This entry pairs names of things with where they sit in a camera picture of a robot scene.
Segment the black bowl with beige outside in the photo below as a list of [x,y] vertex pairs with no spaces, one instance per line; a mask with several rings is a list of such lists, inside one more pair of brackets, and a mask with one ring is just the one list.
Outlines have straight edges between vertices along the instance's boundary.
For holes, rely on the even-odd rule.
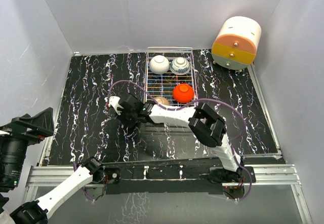
[[170,106],[170,102],[165,97],[162,96],[154,97],[154,100],[157,104]]

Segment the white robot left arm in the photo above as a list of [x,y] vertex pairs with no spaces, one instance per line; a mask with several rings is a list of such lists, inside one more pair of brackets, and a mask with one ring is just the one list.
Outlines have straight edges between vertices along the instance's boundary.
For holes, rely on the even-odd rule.
[[[19,184],[27,148],[54,135],[53,109],[35,116],[25,114],[1,126],[1,193]],[[104,178],[104,166],[95,157],[78,164],[77,169],[49,193],[26,202],[12,213],[4,210],[8,197],[1,196],[1,223],[48,223],[54,212],[85,185]]]

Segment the white bowl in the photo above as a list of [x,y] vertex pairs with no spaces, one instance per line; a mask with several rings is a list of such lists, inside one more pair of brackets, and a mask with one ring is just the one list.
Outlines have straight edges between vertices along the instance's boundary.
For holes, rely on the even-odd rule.
[[156,55],[151,58],[149,69],[154,74],[164,74],[169,70],[169,61],[163,55]]

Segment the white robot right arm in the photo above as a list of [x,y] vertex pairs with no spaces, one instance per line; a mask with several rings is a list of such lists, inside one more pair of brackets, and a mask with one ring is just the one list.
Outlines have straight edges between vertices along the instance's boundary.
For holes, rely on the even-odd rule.
[[155,101],[143,103],[133,95],[126,99],[111,96],[108,101],[117,119],[126,127],[143,124],[168,124],[191,130],[195,138],[215,150],[222,168],[208,174],[211,183],[243,183],[244,173],[252,182],[250,172],[244,167],[241,156],[232,148],[225,120],[209,105],[200,101],[197,106],[175,107]]

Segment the blue floral porcelain bowl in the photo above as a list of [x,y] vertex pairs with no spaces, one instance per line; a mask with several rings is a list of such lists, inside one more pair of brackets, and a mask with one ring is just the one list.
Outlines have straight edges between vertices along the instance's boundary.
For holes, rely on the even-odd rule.
[[177,57],[170,64],[170,70],[175,75],[185,75],[190,72],[191,65],[186,58]]

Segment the red bowl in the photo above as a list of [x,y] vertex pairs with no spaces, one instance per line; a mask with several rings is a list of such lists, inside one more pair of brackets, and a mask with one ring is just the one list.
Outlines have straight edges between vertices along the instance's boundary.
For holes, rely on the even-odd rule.
[[173,89],[173,98],[179,103],[188,103],[194,99],[194,90],[189,84],[178,84]]

